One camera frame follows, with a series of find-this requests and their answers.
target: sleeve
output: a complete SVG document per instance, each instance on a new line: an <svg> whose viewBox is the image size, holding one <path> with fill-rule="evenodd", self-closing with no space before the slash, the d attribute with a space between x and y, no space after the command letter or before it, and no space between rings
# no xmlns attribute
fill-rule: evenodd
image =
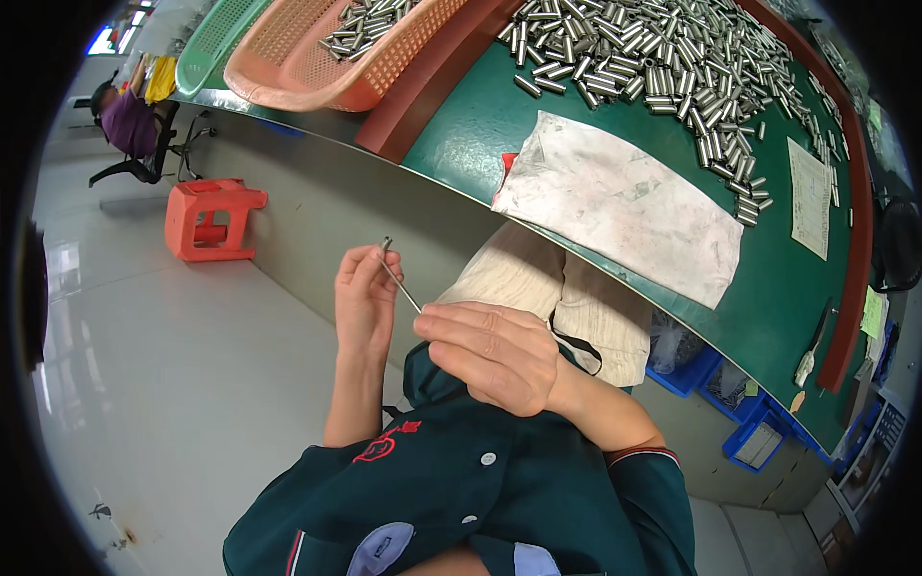
<svg viewBox="0 0 922 576"><path fill-rule="evenodd" d="M298 519L310 513L303 509L303 503L315 489L344 470L367 443L345 448L311 446L298 462L270 482L224 540L222 556L227 574L262 574L268 566L280 567L285 573L292 537L302 535Z"/></svg>
<svg viewBox="0 0 922 576"><path fill-rule="evenodd" d="M609 479L649 573L695 574L692 509L676 455L655 448L628 451L611 462Z"/></svg>

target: black office chair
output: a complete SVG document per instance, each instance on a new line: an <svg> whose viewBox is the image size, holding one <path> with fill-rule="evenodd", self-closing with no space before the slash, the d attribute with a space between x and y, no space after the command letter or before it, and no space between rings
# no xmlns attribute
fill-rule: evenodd
<svg viewBox="0 0 922 576"><path fill-rule="evenodd" d="M179 168L177 168L175 172L179 182L185 182L183 179L183 164L185 164L186 171L189 172L189 175L192 176L194 180L201 180L202 177L196 174L192 170L192 166L189 165L190 145L199 136L216 136L218 135L218 131L214 128L202 128L197 133L195 133L195 135L193 135L193 131L195 130L195 121L197 121L199 118L208 117L207 110L201 111L195 118L193 118L192 124L189 126L189 132L185 135L185 141L182 144L171 145L170 141L176 137L176 131L171 129L172 121L176 117L176 112L179 111L179 102L174 102L173 104L174 105L167 112L166 117L160 116L157 113L154 114L154 116L157 118L157 121L160 122L160 137L157 139L157 148L152 155L142 159L136 159L129 158L126 154L124 161L119 162L118 164L113 164L109 168L93 174L89 178L89 187L92 188L93 184L102 180L103 178L121 172L131 172L131 174L141 182L148 184L157 183L160 181L162 176L173 175L172 173L161 173L163 170L163 160L166 159L167 152L172 152L179 157Z"/></svg>

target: yellow sticky note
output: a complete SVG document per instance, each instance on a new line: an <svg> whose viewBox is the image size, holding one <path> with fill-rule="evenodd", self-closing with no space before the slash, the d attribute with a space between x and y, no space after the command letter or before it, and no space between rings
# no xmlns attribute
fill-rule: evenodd
<svg viewBox="0 0 922 576"><path fill-rule="evenodd" d="M861 331L876 338L881 331L882 313L883 301L880 294L868 286L868 293L865 295L864 316L861 318Z"/></svg>

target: red embroidery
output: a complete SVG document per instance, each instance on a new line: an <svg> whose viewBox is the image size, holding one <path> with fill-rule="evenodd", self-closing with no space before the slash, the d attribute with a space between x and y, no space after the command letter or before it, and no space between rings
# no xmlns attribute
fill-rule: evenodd
<svg viewBox="0 0 922 576"><path fill-rule="evenodd" d="M377 460L378 458L384 458L389 453L391 453L396 446L396 441L391 438L391 434L395 432L413 434L420 428L420 424L422 424L422 421L404 422L396 428L391 428L377 439L371 441L368 444L368 448L365 449L365 452L353 458L352 462L358 462L359 460L364 462L371 462L372 460Z"/></svg>

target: white pants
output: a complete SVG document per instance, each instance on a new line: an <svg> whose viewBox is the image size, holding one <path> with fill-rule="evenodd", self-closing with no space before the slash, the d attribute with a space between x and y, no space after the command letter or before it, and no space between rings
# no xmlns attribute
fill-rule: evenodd
<svg viewBox="0 0 922 576"><path fill-rule="evenodd" d="M644 381L652 305L579 256L532 230L507 222L474 254L437 300L475 300L534 313L558 335L585 340L597 352L571 349L589 373L615 386Z"/></svg>

